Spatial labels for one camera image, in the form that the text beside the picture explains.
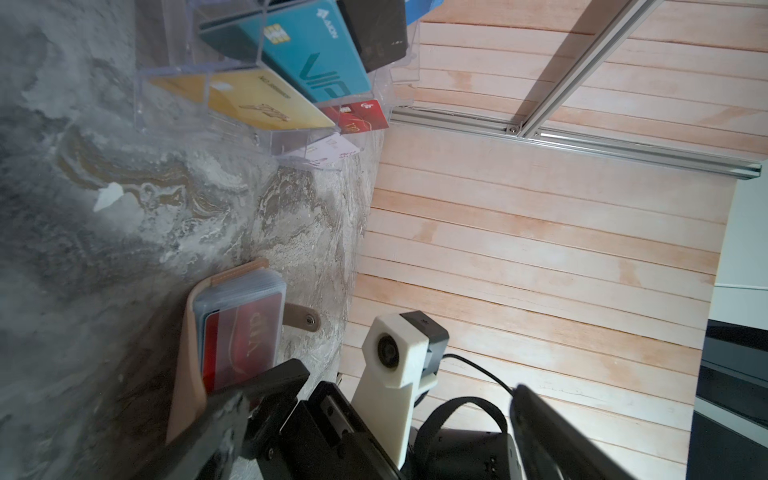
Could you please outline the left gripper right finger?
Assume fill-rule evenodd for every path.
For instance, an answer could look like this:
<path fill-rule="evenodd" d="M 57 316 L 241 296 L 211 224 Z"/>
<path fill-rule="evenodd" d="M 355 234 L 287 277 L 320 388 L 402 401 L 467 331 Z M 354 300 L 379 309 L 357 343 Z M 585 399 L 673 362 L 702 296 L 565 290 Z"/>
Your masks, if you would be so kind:
<path fill-rule="evenodd" d="M 509 411 L 528 479 L 633 478 L 526 385 L 514 389 Z"/>

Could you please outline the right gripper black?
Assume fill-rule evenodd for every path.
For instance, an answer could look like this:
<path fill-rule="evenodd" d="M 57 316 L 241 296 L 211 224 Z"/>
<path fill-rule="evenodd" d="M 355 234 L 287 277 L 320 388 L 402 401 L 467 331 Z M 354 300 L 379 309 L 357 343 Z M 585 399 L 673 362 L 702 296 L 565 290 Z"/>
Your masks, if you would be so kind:
<path fill-rule="evenodd" d="M 209 397 L 244 396 L 248 415 L 243 443 L 268 444 L 257 458 L 265 479 L 522 477 L 507 421 L 496 405 L 484 399 L 459 397 L 435 409 L 415 438 L 406 440 L 406 461 L 400 469 L 337 385 L 322 382 L 309 399 L 298 403 L 298 393 L 309 376 L 299 359 L 289 359 Z M 446 428 L 447 420 L 465 405 L 483 410 L 498 430 Z"/>

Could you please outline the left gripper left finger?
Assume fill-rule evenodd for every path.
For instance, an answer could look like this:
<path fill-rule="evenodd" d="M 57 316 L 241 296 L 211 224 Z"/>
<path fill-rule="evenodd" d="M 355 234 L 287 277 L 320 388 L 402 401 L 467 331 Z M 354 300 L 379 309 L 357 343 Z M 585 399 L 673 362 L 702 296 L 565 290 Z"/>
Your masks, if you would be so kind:
<path fill-rule="evenodd" d="M 134 479 L 228 479 L 239 457 L 249 400 L 241 391 L 214 396 L 203 414 L 138 469 Z"/>

